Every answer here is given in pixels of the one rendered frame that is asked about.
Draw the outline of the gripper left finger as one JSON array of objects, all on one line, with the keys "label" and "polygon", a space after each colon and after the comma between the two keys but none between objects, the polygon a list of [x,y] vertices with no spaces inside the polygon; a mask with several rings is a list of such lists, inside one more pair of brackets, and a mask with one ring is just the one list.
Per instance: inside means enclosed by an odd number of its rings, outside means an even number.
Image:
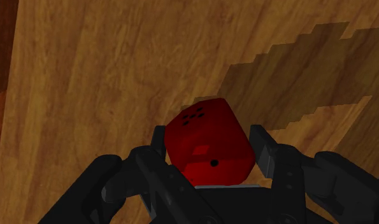
[{"label": "gripper left finger", "polygon": [[151,143],[133,148],[126,159],[94,159],[38,224],[110,224],[135,195],[150,209],[149,224],[225,224],[186,177],[166,163],[164,130],[157,126]]}]

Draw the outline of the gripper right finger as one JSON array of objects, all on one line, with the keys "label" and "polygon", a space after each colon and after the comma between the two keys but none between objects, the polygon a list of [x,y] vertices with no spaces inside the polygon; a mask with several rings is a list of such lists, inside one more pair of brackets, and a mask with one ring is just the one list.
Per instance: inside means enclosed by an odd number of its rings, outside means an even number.
[{"label": "gripper right finger", "polygon": [[379,224],[379,179],[347,158],[332,151],[308,157],[262,125],[251,126],[249,141],[272,180],[267,224],[333,224],[306,207],[307,197],[339,224]]}]

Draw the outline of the red die with black dots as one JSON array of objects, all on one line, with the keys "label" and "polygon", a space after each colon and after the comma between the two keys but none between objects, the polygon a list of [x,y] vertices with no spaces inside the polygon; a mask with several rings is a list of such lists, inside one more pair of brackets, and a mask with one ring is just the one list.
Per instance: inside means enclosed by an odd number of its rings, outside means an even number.
[{"label": "red die with black dots", "polygon": [[171,163],[194,186],[238,185],[255,165],[255,153],[223,98],[199,101],[165,127]]}]

